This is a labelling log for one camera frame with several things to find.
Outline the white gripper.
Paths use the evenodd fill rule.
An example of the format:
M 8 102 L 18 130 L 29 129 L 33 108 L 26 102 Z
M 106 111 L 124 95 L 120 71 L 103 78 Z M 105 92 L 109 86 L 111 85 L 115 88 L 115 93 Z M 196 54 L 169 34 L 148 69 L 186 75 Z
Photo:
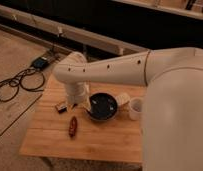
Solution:
M 89 85 L 86 82 L 66 84 L 65 90 L 69 104 L 80 104 L 88 99 Z

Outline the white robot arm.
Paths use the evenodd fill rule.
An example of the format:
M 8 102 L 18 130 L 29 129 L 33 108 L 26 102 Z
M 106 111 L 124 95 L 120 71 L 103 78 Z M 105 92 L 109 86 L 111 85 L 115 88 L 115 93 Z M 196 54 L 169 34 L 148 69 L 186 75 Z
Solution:
M 72 52 L 54 75 L 75 102 L 85 82 L 144 86 L 143 171 L 203 171 L 203 49 L 150 50 L 91 63 Z

